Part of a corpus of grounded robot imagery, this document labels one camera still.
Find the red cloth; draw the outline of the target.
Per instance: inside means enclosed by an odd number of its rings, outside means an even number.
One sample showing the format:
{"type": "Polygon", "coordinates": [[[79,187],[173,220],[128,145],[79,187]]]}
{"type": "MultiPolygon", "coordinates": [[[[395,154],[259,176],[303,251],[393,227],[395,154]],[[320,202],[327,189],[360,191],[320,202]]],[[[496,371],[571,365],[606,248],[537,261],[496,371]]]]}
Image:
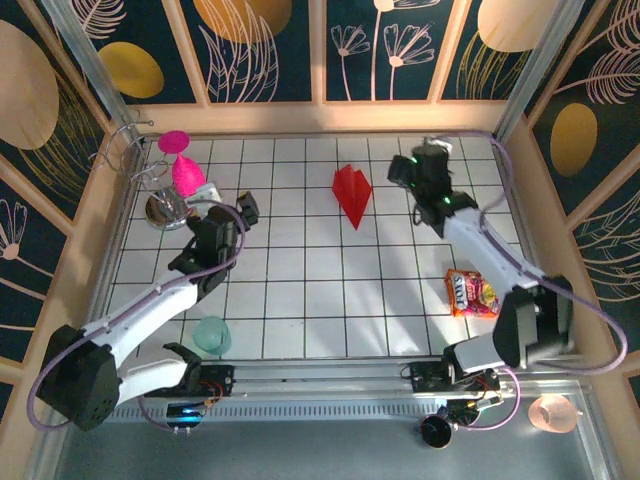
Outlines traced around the red cloth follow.
{"type": "Polygon", "coordinates": [[[344,214],[358,230],[372,194],[372,185],[362,170],[351,164],[335,172],[332,192],[344,214]]]}

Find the pink wine glass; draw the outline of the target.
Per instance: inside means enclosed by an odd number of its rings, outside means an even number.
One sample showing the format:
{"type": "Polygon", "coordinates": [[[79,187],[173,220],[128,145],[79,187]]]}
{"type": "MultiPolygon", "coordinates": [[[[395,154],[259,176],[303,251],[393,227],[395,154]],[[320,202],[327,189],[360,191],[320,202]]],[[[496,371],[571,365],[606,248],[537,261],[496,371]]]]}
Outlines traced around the pink wine glass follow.
{"type": "Polygon", "coordinates": [[[171,168],[173,185],[177,193],[187,198],[206,183],[206,177],[199,165],[184,155],[190,144],[190,137],[184,131],[174,130],[163,134],[158,140],[159,150],[166,155],[174,155],[171,168]]]}

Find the green translucent cup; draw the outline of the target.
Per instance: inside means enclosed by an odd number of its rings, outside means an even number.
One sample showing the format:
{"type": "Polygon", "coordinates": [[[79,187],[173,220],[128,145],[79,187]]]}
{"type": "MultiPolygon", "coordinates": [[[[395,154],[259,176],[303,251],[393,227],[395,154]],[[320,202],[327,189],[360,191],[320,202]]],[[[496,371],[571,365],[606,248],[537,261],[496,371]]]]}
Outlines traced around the green translucent cup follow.
{"type": "Polygon", "coordinates": [[[231,347],[231,333],[220,317],[209,316],[199,320],[192,330],[194,344],[204,352],[222,356],[231,347]]]}

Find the orange candy bag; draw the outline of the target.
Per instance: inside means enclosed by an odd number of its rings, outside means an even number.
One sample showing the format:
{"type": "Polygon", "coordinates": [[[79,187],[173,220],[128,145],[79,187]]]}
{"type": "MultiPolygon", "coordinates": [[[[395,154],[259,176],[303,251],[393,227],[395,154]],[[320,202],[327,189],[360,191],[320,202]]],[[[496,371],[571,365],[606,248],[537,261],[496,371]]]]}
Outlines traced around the orange candy bag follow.
{"type": "Polygon", "coordinates": [[[493,287],[475,271],[449,269],[445,276],[451,315],[495,319],[500,301],[493,287]]]}

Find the small circuit board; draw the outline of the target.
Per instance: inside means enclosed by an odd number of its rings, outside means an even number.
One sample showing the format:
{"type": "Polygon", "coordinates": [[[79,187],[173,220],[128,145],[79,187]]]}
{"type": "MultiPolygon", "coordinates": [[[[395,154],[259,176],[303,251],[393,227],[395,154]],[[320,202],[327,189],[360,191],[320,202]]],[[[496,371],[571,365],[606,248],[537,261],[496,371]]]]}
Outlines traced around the small circuit board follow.
{"type": "Polygon", "coordinates": [[[167,405],[168,423],[198,423],[211,407],[208,400],[196,402],[175,402],[167,405]]]}
{"type": "Polygon", "coordinates": [[[448,400],[444,417],[451,424],[462,427],[473,426],[482,411],[499,406],[503,399],[499,396],[482,399],[453,399],[448,400]]]}

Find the black round cap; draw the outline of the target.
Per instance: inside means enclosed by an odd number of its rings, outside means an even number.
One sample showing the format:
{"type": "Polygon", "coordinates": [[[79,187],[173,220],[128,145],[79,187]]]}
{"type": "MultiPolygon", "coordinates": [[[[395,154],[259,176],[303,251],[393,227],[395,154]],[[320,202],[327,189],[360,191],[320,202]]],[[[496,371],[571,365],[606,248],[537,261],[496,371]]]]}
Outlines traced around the black round cap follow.
{"type": "Polygon", "coordinates": [[[419,425],[421,439],[431,448],[446,448],[452,439],[452,428],[446,419],[438,415],[429,415],[419,425]]]}

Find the pink translucent cup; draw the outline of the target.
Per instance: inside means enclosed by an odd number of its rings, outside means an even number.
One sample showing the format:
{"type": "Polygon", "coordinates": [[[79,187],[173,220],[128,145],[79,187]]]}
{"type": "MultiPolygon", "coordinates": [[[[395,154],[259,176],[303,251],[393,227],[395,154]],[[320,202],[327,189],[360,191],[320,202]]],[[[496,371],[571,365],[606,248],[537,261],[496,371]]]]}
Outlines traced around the pink translucent cup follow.
{"type": "Polygon", "coordinates": [[[582,414],[567,397],[559,394],[542,395],[528,408],[528,418],[535,428],[556,434],[573,431],[582,414]]]}

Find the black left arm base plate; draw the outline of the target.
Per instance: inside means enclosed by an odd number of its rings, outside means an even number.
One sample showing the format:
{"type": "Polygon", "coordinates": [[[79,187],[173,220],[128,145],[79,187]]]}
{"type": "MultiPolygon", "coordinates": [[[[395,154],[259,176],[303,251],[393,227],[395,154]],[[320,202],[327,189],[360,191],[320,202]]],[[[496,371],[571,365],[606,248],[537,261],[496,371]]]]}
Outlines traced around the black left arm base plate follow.
{"type": "Polygon", "coordinates": [[[235,369],[231,365],[200,365],[189,367],[183,379],[173,387],[146,393],[146,398],[228,397],[234,383],[235,369]]]}

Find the aluminium frame post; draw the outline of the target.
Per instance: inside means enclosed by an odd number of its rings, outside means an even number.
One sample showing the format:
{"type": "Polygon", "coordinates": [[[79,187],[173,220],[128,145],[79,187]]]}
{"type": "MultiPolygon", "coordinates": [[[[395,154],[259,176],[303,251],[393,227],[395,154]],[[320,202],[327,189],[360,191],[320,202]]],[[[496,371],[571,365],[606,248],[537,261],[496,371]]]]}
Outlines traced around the aluminium frame post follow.
{"type": "Polygon", "coordinates": [[[110,119],[123,126],[132,121],[129,108],[116,89],[94,40],[108,40],[127,16],[124,0],[38,0],[61,46],[75,58],[80,72],[99,98],[110,119]]]}
{"type": "Polygon", "coordinates": [[[585,0],[559,0],[541,38],[528,57],[492,138],[505,144],[574,27],[585,0]]]}

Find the aluminium rail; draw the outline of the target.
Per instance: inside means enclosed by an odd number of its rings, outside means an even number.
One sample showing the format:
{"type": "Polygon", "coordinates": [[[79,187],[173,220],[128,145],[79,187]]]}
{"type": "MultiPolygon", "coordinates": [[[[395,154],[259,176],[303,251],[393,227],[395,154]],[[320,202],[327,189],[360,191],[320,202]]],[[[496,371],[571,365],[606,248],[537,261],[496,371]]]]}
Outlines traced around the aluminium rail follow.
{"type": "Polygon", "coordinates": [[[50,394],[69,406],[78,400],[82,405],[91,402],[116,407],[146,393],[176,386],[189,367],[200,365],[231,365],[234,367],[234,383],[230,396],[270,395],[422,395],[431,397],[461,397],[476,399],[484,394],[499,395],[513,386],[515,380],[505,367],[493,369],[500,382],[498,391],[485,393],[414,393],[409,380],[409,363],[389,362],[284,362],[266,365],[241,362],[237,365],[220,362],[203,362],[197,356],[185,359],[173,356],[117,371],[112,364],[91,367],[87,362],[72,366],[67,373],[60,370],[50,373],[43,381],[39,397],[50,394]]]}

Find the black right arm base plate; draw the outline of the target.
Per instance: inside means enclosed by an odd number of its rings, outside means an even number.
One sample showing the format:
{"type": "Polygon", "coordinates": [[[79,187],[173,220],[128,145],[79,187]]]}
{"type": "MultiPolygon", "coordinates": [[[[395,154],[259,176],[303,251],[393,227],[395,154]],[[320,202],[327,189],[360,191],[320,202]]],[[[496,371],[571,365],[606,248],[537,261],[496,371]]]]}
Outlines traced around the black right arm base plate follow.
{"type": "Polygon", "coordinates": [[[493,369],[463,373],[451,362],[411,362],[409,380],[414,393],[485,393],[498,391],[500,382],[493,369]]]}

